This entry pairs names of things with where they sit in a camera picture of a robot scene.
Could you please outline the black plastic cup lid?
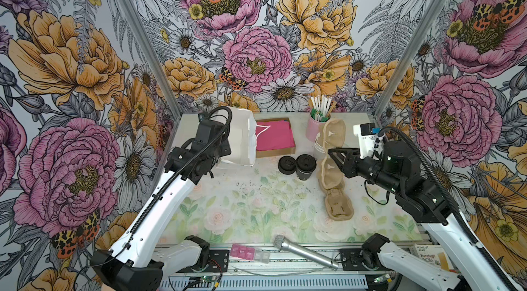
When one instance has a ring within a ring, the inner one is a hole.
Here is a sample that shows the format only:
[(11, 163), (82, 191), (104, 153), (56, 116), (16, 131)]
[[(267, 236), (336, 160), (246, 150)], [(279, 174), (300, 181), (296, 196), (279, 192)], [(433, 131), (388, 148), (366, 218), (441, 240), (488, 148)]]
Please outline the black plastic cup lid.
[(316, 169), (316, 159), (308, 154), (299, 155), (296, 158), (296, 169), (302, 173), (313, 173)]

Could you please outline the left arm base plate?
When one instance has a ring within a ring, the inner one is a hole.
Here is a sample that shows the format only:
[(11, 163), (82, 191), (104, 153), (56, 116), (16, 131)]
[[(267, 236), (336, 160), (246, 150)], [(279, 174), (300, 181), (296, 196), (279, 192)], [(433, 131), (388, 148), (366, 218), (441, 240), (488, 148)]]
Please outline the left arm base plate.
[(202, 252), (191, 267), (196, 273), (226, 273), (229, 266), (229, 250), (212, 249)]

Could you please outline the brown pulp cup carrier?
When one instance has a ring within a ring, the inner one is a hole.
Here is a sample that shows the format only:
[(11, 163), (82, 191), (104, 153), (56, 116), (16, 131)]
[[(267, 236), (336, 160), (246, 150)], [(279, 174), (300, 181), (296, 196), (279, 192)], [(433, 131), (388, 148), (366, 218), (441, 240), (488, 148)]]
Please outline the brown pulp cup carrier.
[(340, 148), (346, 139), (346, 125), (343, 120), (330, 119), (317, 135), (319, 144), (326, 151), (325, 158), (318, 161), (318, 184), (325, 194), (325, 209), (333, 221), (348, 221), (354, 215), (351, 199), (344, 191), (344, 174), (341, 173), (328, 150)]

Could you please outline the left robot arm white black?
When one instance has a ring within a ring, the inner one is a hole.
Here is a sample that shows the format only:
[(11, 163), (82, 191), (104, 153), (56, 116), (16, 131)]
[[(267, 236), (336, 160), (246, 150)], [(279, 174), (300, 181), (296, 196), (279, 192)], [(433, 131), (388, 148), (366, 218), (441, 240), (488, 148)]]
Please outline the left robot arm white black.
[(90, 267), (112, 290), (157, 290), (164, 278), (185, 269), (203, 270), (209, 264), (207, 241), (188, 236), (176, 246), (156, 253), (156, 245), (174, 213), (220, 158), (231, 154), (228, 107), (205, 114), (195, 137), (174, 147), (164, 173), (143, 209), (109, 250), (98, 250)]

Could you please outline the paper coffee cup black sleeve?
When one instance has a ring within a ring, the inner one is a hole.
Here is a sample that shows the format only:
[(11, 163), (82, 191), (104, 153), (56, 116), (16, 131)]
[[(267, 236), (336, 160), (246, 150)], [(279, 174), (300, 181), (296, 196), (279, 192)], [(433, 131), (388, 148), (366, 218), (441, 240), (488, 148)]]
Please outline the paper coffee cup black sleeve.
[(296, 169), (296, 176), (301, 181), (307, 181), (313, 174), (314, 169), (303, 170), (301, 168)]

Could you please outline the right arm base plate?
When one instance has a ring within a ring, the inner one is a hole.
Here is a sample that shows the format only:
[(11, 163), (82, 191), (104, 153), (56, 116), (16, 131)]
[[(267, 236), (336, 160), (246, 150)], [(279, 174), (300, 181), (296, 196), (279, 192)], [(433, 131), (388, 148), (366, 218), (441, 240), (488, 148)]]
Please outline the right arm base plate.
[(339, 250), (341, 266), (344, 271), (367, 271), (362, 250), (359, 248), (342, 248)]

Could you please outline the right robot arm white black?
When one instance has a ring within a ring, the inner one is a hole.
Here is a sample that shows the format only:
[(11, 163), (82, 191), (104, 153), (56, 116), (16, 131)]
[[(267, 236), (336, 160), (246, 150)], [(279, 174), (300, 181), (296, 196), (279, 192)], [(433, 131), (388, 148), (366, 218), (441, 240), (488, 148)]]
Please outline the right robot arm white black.
[(437, 241), (458, 269), (442, 270), (407, 253), (381, 234), (362, 245), (368, 269), (384, 267), (427, 290), (521, 290), (465, 220), (424, 154), (401, 130), (387, 126), (375, 136), (371, 156), (362, 148), (331, 148), (329, 156), (348, 179), (362, 177), (395, 197), (396, 204)]

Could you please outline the white paper gift bag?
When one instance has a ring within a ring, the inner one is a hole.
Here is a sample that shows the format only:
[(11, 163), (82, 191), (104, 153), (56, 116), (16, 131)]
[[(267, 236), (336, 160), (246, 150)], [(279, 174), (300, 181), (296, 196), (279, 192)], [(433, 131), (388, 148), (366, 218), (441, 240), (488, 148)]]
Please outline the white paper gift bag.
[(253, 166), (256, 160), (257, 139), (261, 133), (266, 132), (268, 126), (258, 125), (253, 112), (247, 109), (230, 107), (231, 123), (229, 145), (231, 154), (222, 157), (222, 164), (239, 166)]

